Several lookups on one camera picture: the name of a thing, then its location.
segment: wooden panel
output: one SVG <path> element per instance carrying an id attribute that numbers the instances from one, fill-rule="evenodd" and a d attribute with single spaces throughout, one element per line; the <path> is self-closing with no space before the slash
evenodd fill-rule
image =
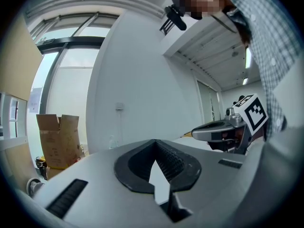
<path id="1" fill-rule="evenodd" d="M 38 178 L 30 156 L 29 145 L 25 143 L 16 147 L 11 147 L 5 150 L 5 154 L 9 169 L 17 187 L 26 192 L 28 180 L 33 177 Z"/>
<path id="2" fill-rule="evenodd" d="M 42 55 L 24 18 L 19 16 L 6 34 L 0 51 L 0 91 L 28 101 Z"/>

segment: shirt button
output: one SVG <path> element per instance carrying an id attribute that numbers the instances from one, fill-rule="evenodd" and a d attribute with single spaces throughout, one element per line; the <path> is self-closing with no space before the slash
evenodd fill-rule
<path id="1" fill-rule="evenodd" d="M 277 127 L 281 126 L 281 120 L 279 118 L 276 120 L 276 126 Z"/>
<path id="2" fill-rule="evenodd" d="M 276 65 L 276 61 L 275 61 L 274 58 L 271 59 L 271 65 L 272 65 L 272 66 L 275 66 L 275 65 Z"/>
<path id="3" fill-rule="evenodd" d="M 251 14 L 251 20 L 254 22 L 254 21 L 256 21 L 256 16 L 254 15 L 254 14 Z"/>

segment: fluorescent light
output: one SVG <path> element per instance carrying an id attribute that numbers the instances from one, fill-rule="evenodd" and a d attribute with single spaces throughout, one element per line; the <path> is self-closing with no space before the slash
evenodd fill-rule
<path id="1" fill-rule="evenodd" d="M 246 64 L 245 64 L 245 68 L 250 68 L 251 66 L 251 52 L 249 50 L 249 48 L 246 48 Z"/>
<path id="2" fill-rule="evenodd" d="M 248 78 L 244 78 L 243 85 L 247 84 Z"/>

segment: cardboard box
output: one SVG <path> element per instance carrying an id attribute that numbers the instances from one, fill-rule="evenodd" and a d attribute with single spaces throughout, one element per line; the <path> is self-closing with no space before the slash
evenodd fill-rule
<path id="1" fill-rule="evenodd" d="M 78 120 L 79 116 L 37 114 L 42 151 L 48 167 L 65 169 L 81 157 Z"/>
<path id="2" fill-rule="evenodd" d="M 61 173 L 64 170 L 54 169 L 47 167 L 47 180 L 50 180 L 52 177 L 55 177 L 59 173 Z"/>

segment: plaid shirt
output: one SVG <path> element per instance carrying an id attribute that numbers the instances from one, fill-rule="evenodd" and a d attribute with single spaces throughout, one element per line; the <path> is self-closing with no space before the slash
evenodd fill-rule
<path id="1" fill-rule="evenodd" d="M 266 94 L 269 120 L 266 138 L 282 129 L 284 115 L 273 90 L 287 74 L 303 41 L 293 19 L 279 0 L 231 0 L 237 7 L 227 15 L 251 32 L 250 51 L 258 64 Z"/>

